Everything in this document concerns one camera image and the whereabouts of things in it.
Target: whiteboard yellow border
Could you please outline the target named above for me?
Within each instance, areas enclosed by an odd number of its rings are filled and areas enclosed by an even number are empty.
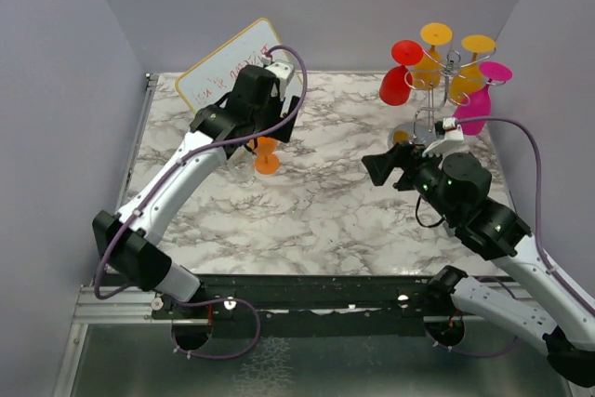
[[[275,31],[275,29],[272,27],[271,21],[268,20],[267,18],[260,18],[260,19],[256,20],[254,23],[252,23],[251,25],[248,25],[246,28],[244,28],[243,30],[241,30],[238,34],[236,34],[232,39],[230,39],[229,41],[227,41],[225,44],[223,44],[222,46],[219,46],[216,50],[211,51],[207,56],[205,56],[204,58],[202,58],[201,60],[199,60],[193,66],[191,66],[190,69],[188,69],[186,72],[184,72],[183,74],[181,74],[180,76],[178,76],[178,79],[176,79],[176,83],[175,83],[176,90],[178,91],[178,93],[182,97],[182,99],[184,99],[184,102],[188,105],[188,107],[190,107],[190,110],[192,112],[196,112],[196,110],[192,107],[192,105],[190,104],[190,102],[188,101],[188,99],[184,96],[184,94],[179,90],[179,86],[178,86],[179,80],[182,79],[184,76],[186,76],[188,73],[190,73],[192,70],[194,70],[196,67],[198,67],[199,65],[201,65],[205,61],[209,60],[213,55],[215,55],[222,48],[224,48],[225,46],[228,46],[229,44],[231,44],[233,41],[235,41],[242,34],[244,34],[245,32],[247,32],[248,30],[250,30],[252,27],[256,26],[258,23],[262,22],[263,20],[265,20],[269,24],[269,26],[271,27],[272,33],[277,38],[277,41],[279,43],[281,43],[281,39],[279,39],[279,35]]]

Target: marble surface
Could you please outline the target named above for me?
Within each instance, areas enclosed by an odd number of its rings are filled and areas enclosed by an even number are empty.
[[[192,113],[175,73],[160,76],[128,195],[139,192],[178,147]],[[382,74],[312,73],[307,101],[281,167],[243,188],[226,167],[209,176],[171,222],[160,244],[198,273],[433,274],[445,264],[471,274],[498,270],[445,229],[417,225],[416,192],[374,187],[361,158],[386,151],[389,131],[410,121],[421,92],[400,107],[378,98]],[[443,114],[452,113],[447,105]],[[494,178],[490,195],[508,204],[487,131],[468,138]],[[422,203],[421,219],[438,216]]]

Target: gray floor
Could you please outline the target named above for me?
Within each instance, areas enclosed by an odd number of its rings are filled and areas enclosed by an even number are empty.
[[[463,346],[494,351],[510,335],[469,322]],[[244,340],[218,340],[233,351]],[[434,349],[426,338],[264,338],[237,360],[173,354],[167,325],[91,326],[74,396],[456,396],[562,397],[567,385],[546,359],[521,345],[492,360]]]

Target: purple cable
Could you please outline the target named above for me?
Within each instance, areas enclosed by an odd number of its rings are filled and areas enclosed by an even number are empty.
[[[561,284],[561,286],[578,302],[580,303],[583,308],[588,311],[591,315],[595,316],[595,307],[591,306],[590,303],[581,297],[581,295],[564,279],[564,277],[559,274],[554,267],[554,264],[551,263],[549,260],[548,253],[546,249],[543,247],[542,239],[541,239],[541,228],[542,228],[542,220],[541,220],[541,152],[539,152],[539,147],[537,146],[537,141],[531,131],[522,123],[519,123],[516,120],[511,118],[505,117],[498,117],[498,116],[474,116],[472,118],[463,118],[461,120],[456,120],[458,125],[463,125],[465,123],[472,123],[475,121],[501,121],[504,123],[509,123],[511,125],[517,126],[524,134],[527,136],[529,141],[531,142],[531,146],[533,147],[533,152],[535,154],[535,170],[536,170],[536,182],[535,182],[535,245],[537,246],[537,252],[539,256],[543,259],[543,263],[546,265],[551,274],[556,280]]]
[[[499,283],[502,286],[502,288],[504,288],[507,292],[509,292],[509,294],[513,298],[515,298],[515,299],[517,298],[514,295],[514,293],[512,293],[512,290],[510,290],[510,287],[508,287],[506,284],[504,284],[504,282],[502,280],[500,280],[499,278],[496,278],[495,276],[479,276],[476,279],[480,282],[486,281],[488,279],[496,281],[497,283]],[[500,357],[502,355],[506,355],[507,353],[514,351],[516,349],[516,347],[519,345],[519,342],[521,341],[518,337],[515,337],[512,339],[512,341],[506,348],[504,348],[500,351],[490,352],[490,353],[475,353],[475,352],[462,351],[460,349],[449,347],[449,346],[444,346],[442,343],[438,342],[436,340],[436,338],[434,338],[428,330],[426,330],[426,335],[428,337],[430,337],[436,343],[437,346],[439,346],[449,352],[458,353],[459,355],[463,355],[464,357],[478,358],[478,359],[479,358],[496,358],[496,357]]]
[[[250,341],[250,344],[248,344],[241,351],[229,353],[226,355],[210,355],[208,353],[199,353],[196,351],[185,351],[178,345],[178,342],[176,341],[176,336],[174,335],[174,332],[172,331],[171,339],[174,342],[174,345],[176,346],[174,353],[179,351],[186,355],[190,355],[192,357],[204,358],[207,360],[232,360],[234,358],[241,357],[245,353],[251,351],[257,345],[258,339],[260,338],[260,317],[258,316],[258,311],[257,311],[256,307],[254,307],[248,301],[246,301],[244,299],[240,299],[240,298],[217,298],[217,299],[209,299],[208,301],[202,301],[202,302],[179,302],[179,301],[176,301],[176,302],[180,306],[183,306],[183,307],[204,307],[204,306],[208,306],[211,304],[220,304],[221,302],[225,302],[225,301],[235,301],[235,302],[239,302],[240,304],[244,304],[248,309],[250,309],[252,311],[252,313],[254,313],[255,320],[257,322],[257,330],[254,334],[254,337],[252,338],[252,341]]]
[[[190,160],[194,156],[198,155],[201,152],[209,151],[211,149],[221,148],[223,146],[229,146],[232,144],[247,143],[251,139],[257,139],[259,137],[264,137],[266,135],[269,135],[271,132],[274,132],[274,131],[280,129],[281,127],[285,126],[287,123],[289,123],[291,120],[293,120],[298,115],[299,109],[301,108],[302,104],[304,103],[304,100],[306,99],[306,93],[308,92],[308,73],[306,72],[306,64],[304,63],[304,60],[296,52],[296,50],[294,50],[290,46],[283,46],[283,45],[273,46],[267,52],[267,56],[270,56],[271,53],[276,50],[284,50],[284,51],[288,51],[289,53],[291,53],[294,56],[294,58],[296,58],[297,63],[299,64],[299,68],[301,69],[303,86],[301,89],[301,96],[299,97],[299,101],[297,102],[296,108],[293,111],[291,111],[291,113],[288,114],[286,116],[286,118],[281,120],[275,126],[269,127],[268,129],[260,131],[256,134],[248,135],[246,137],[240,137],[237,139],[225,139],[223,141],[215,141],[213,143],[207,144],[200,148],[194,149],[193,151],[188,152],[186,155],[183,155],[182,157],[180,157],[180,163],[172,165],[163,174],[163,176],[159,180],[157,180],[157,182],[151,188],[151,190],[147,193],[145,198],[140,202],[139,206],[137,207],[137,210],[139,212],[142,212],[142,210],[145,209],[147,204],[151,201],[151,199],[154,197],[154,195],[159,192],[159,190],[164,185],[164,183],[171,177],[171,175],[174,172],[176,172],[178,170],[179,167],[181,167],[181,164],[188,162],[188,160]],[[120,238],[123,236],[125,231],[132,224],[132,222],[134,222],[134,220],[136,218],[137,217],[133,214],[128,218],[128,220],[126,222],[124,222],[122,224],[122,226],[120,227],[118,232],[111,239],[110,243],[108,244],[108,247],[105,250],[105,253],[101,257],[101,261],[99,262],[97,271],[95,273],[95,283],[93,284],[93,292],[95,294],[95,298],[97,298],[97,299],[112,298],[115,295],[117,295],[118,293],[120,293],[123,290],[126,290],[127,288],[130,287],[130,285],[122,285],[121,287],[117,288],[116,290],[113,290],[112,292],[110,292],[107,295],[102,295],[99,290],[99,288],[101,287],[101,281],[103,279],[103,275],[105,273],[105,267],[108,264],[108,260],[110,258],[110,255],[112,254],[112,251],[115,249],[116,245],[120,241]]]

